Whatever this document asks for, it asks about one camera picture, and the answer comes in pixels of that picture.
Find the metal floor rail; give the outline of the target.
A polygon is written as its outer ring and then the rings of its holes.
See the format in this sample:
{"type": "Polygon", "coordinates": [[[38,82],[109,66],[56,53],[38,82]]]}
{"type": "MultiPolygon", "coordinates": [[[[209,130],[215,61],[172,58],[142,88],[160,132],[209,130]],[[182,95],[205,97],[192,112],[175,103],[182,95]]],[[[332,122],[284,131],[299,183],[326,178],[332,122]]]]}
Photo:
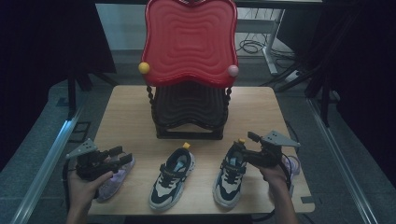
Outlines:
{"type": "Polygon", "coordinates": [[[64,151],[67,140],[78,122],[82,110],[83,106],[80,106],[75,114],[64,122],[10,224],[27,224],[50,179],[50,175],[64,151]]]}
{"type": "Polygon", "coordinates": [[[368,202],[367,197],[363,192],[360,184],[357,182],[355,176],[350,170],[350,167],[348,166],[347,161],[343,156],[341,148],[336,142],[331,129],[322,120],[317,103],[312,99],[307,99],[306,102],[314,116],[316,124],[318,125],[319,131],[327,145],[327,148],[330,150],[334,158],[334,162],[338,167],[338,170],[346,183],[346,187],[354,203],[356,204],[356,207],[363,220],[363,223],[378,224],[372,206],[368,202]]]}

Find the navy and white sneaker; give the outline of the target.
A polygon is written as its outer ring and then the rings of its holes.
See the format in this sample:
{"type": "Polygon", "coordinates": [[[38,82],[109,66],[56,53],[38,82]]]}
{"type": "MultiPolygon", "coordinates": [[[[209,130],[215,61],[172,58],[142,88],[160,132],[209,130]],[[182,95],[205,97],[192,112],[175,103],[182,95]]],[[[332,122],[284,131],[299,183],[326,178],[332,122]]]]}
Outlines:
{"type": "Polygon", "coordinates": [[[185,181],[195,166],[195,158],[190,153],[190,146],[189,143],[184,143],[161,165],[160,174],[148,197],[151,209],[168,210],[179,201],[185,181]]]}
{"type": "MultiPolygon", "coordinates": [[[[243,139],[236,141],[245,144],[243,139]]],[[[225,208],[236,207],[241,196],[243,177],[247,170],[244,157],[235,151],[233,144],[221,162],[219,173],[213,186],[215,202],[225,208]]]]}

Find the person's left hand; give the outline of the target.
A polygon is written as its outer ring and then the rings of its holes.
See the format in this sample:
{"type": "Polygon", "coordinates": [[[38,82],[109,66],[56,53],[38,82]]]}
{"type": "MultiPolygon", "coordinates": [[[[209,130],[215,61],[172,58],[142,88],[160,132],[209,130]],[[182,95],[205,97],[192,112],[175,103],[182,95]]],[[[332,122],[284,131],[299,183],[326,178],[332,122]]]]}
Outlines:
{"type": "Polygon", "coordinates": [[[112,172],[107,172],[93,181],[81,179],[76,171],[68,177],[70,210],[73,212],[88,211],[96,191],[111,177],[112,172]]]}

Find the white desk frame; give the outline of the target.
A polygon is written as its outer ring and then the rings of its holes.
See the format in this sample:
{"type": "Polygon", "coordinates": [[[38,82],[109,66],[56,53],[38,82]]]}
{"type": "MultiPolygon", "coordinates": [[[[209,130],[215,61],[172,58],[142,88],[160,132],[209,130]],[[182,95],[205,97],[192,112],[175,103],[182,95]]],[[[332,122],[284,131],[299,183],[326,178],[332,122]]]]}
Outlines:
{"type": "Polygon", "coordinates": [[[244,56],[263,56],[275,61],[273,46],[284,14],[283,9],[247,8],[237,9],[238,20],[235,34],[236,50],[244,56]]]}

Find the black metal stand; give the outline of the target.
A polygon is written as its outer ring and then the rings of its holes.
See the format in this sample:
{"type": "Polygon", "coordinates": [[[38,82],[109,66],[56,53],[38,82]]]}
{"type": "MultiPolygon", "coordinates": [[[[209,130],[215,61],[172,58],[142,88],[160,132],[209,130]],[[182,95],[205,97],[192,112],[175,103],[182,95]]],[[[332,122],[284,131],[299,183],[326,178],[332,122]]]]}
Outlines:
{"type": "Polygon", "coordinates": [[[278,83],[286,79],[294,71],[301,71],[302,73],[292,81],[276,88],[276,92],[287,91],[298,84],[308,81],[308,84],[304,90],[304,96],[308,99],[315,98],[320,94],[319,98],[319,118],[326,127],[329,126],[328,121],[328,109],[330,104],[330,84],[328,75],[323,71],[322,65],[319,64],[312,69],[303,69],[303,64],[295,62],[287,67],[283,72],[279,72],[276,69],[274,61],[267,61],[267,65],[270,74],[273,76],[272,79],[264,83],[264,86],[268,86],[271,83],[278,83]]]}
{"type": "Polygon", "coordinates": [[[69,74],[67,77],[67,97],[61,98],[59,103],[68,107],[67,120],[71,120],[78,111],[77,105],[77,87],[82,91],[92,89],[92,81],[89,73],[69,74]]]}

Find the red and black shoe rack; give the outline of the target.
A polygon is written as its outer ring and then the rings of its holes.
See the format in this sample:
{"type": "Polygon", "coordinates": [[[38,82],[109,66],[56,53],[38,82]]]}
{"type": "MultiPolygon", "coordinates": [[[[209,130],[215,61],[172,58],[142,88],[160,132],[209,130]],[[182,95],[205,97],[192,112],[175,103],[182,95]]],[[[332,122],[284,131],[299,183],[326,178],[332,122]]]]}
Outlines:
{"type": "Polygon", "coordinates": [[[223,137],[239,67],[233,0],[149,0],[138,70],[159,138],[223,137]]]}

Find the person's right hand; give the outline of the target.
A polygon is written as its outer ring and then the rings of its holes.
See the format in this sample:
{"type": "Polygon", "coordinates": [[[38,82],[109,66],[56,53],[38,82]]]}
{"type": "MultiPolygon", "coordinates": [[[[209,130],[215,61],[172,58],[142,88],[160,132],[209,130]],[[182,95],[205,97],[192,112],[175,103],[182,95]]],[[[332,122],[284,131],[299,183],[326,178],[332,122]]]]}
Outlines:
{"type": "Polygon", "coordinates": [[[279,165],[270,168],[258,166],[263,179],[272,189],[287,189],[287,177],[279,165]]]}

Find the white power strip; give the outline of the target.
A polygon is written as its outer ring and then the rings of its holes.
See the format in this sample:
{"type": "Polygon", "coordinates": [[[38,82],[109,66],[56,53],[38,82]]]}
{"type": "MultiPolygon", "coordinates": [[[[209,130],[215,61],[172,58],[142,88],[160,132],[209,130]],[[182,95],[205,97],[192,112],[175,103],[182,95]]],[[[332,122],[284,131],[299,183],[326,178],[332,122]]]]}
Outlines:
{"type": "Polygon", "coordinates": [[[297,77],[300,76],[300,72],[298,70],[294,70],[293,72],[291,72],[286,78],[285,81],[286,82],[292,82],[294,79],[296,79],[297,77]]]}

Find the pink glitter sandal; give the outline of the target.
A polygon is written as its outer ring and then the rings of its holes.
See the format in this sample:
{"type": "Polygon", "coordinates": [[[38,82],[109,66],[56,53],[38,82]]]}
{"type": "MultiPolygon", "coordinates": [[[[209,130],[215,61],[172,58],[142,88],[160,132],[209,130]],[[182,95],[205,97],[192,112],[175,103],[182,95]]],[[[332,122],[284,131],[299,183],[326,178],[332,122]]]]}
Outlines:
{"type": "Polygon", "coordinates": [[[282,158],[282,161],[285,164],[291,178],[294,178],[296,175],[298,175],[301,172],[301,164],[297,157],[284,156],[282,158]]]}
{"type": "Polygon", "coordinates": [[[98,190],[98,196],[96,197],[96,201],[98,203],[103,203],[113,197],[120,186],[124,182],[126,176],[132,170],[134,166],[134,158],[126,164],[122,165],[117,173],[115,173],[110,179],[108,179],[98,190]]]}

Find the dark curtain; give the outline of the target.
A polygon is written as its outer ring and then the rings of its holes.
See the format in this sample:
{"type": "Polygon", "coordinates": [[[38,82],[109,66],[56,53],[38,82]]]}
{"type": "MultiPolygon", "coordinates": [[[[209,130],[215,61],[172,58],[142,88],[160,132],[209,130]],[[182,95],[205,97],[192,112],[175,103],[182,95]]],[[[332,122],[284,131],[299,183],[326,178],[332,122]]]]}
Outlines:
{"type": "Polygon", "coordinates": [[[308,68],[325,54],[347,24],[329,64],[311,80],[340,96],[337,110],[396,187],[396,0],[323,0],[321,9],[288,9],[278,38],[308,68]]]}
{"type": "Polygon", "coordinates": [[[0,171],[53,85],[115,71],[95,0],[0,0],[0,171]]]}

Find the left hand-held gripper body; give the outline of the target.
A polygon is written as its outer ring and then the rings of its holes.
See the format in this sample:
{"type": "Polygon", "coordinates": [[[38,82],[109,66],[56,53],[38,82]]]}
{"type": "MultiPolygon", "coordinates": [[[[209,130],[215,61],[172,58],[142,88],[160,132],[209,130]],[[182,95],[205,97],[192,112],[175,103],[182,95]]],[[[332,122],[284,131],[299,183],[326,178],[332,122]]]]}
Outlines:
{"type": "Polygon", "coordinates": [[[108,155],[108,150],[100,151],[90,138],[67,153],[65,158],[67,160],[76,159],[77,175],[88,181],[93,181],[109,171],[115,174],[121,167],[120,161],[106,162],[107,158],[111,158],[108,155]]]}

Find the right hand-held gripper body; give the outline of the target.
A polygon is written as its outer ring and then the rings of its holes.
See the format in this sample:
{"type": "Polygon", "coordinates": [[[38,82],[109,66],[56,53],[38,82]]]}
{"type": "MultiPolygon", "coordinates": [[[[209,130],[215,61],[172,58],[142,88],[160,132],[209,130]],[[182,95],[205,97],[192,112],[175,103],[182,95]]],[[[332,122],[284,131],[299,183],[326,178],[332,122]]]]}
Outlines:
{"type": "Polygon", "coordinates": [[[277,131],[271,131],[261,138],[261,150],[247,150],[244,161],[264,168],[275,167],[282,162],[282,147],[300,146],[298,142],[277,131]]]}

